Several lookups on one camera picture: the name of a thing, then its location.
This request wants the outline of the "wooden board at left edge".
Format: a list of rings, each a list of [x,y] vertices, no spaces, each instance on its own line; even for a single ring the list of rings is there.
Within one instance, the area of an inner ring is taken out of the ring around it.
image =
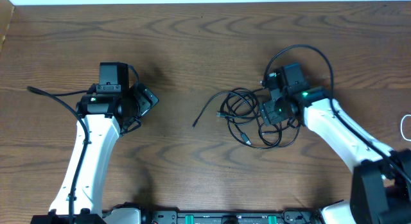
[[[0,0],[0,49],[3,48],[15,6],[10,0]]]

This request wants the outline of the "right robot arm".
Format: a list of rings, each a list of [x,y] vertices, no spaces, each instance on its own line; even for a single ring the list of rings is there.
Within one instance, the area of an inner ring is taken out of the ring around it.
[[[270,125],[298,121],[324,139],[353,174],[349,201],[320,209],[323,223],[410,223],[410,150],[396,151],[368,134],[323,87],[310,87],[298,63],[266,73]]]

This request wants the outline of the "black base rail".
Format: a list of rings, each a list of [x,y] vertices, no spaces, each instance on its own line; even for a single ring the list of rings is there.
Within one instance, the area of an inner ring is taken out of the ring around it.
[[[103,211],[103,218],[118,215],[121,209],[131,208],[140,211],[140,223],[168,223],[168,224],[198,224],[198,223],[310,223],[321,224],[322,220],[317,210],[288,208],[283,211],[194,211],[180,210],[177,207],[143,206],[126,202]]]

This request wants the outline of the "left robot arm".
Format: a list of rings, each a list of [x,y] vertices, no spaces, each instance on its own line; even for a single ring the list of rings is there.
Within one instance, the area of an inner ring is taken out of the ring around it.
[[[158,98],[144,84],[129,84],[132,65],[102,62],[97,84],[82,91],[71,108],[77,120],[76,140],[62,186],[49,211],[34,215],[32,223],[150,223],[152,218],[132,203],[105,212],[103,188],[116,141],[141,127],[141,118]]]

